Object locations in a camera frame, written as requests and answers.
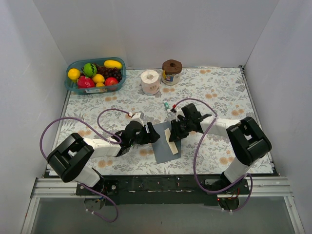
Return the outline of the cream letter paper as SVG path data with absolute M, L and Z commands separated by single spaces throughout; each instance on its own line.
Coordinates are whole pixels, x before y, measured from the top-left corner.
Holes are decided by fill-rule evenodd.
M 171 135 L 171 132 L 170 132 L 169 128 L 165 129 L 164 133 L 165 133 L 166 141 L 168 143 L 168 146 L 169 146 L 172 154 L 173 155 L 177 154 L 178 153 L 178 149 L 176 147 L 176 144 L 174 142 L 170 142 L 169 141 L 169 138 L 170 138 L 170 135 Z

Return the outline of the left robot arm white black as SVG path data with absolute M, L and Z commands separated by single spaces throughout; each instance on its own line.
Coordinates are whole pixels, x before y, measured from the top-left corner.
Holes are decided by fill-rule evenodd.
M 87 166 L 89 159 L 122 156 L 134 145 L 155 143 L 159 139 L 160 135 L 151 122 L 143 125 L 132 120 L 124 130 L 116 132 L 107 141 L 83 138 L 78 133 L 72 133 L 47 156 L 47 162 L 63 182 L 82 183 L 91 194 L 98 195 L 104 188 L 103 178 L 99 172 Z

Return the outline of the grey envelope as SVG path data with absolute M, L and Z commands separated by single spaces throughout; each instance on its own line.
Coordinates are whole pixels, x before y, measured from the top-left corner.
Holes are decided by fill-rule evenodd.
M 170 122 L 164 122 L 164 123 L 154 125 L 154 129 L 160 135 L 160 139 L 157 142 L 152 143 L 152 148 L 154 151 L 157 164 L 161 164 L 161 163 L 165 163 L 165 162 L 169 162 L 169 161 L 181 158 L 181 153 L 182 153 L 181 141 L 175 142 L 176 147 L 178 149 L 178 153 L 173 155 L 168 146 L 165 133 L 164 133 L 164 130 L 167 128 L 169 128 L 171 132 Z

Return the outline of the green white glue stick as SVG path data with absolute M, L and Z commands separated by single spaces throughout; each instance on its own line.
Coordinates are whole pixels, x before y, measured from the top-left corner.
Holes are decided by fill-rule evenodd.
M 169 104 L 167 102 L 164 103 L 164 107 L 165 107 L 165 110 L 167 113 L 171 112 L 171 109 L 170 109 Z

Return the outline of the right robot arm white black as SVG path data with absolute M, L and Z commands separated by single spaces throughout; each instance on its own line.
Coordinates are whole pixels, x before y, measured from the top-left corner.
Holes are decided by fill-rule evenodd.
M 252 165 L 272 149 L 271 142 L 252 117 L 237 120 L 202 115 L 193 103 L 179 111 L 174 105 L 171 112 L 175 113 L 175 119 L 171 121 L 169 142 L 177 142 L 190 132 L 197 132 L 202 134 L 198 145 L 202 144 L 207 134 L 225 137 L 231 143 L 235 158 L 219 180 L 205 188 L 195 177 L 199 188 L 208 194 L 233 193 Z

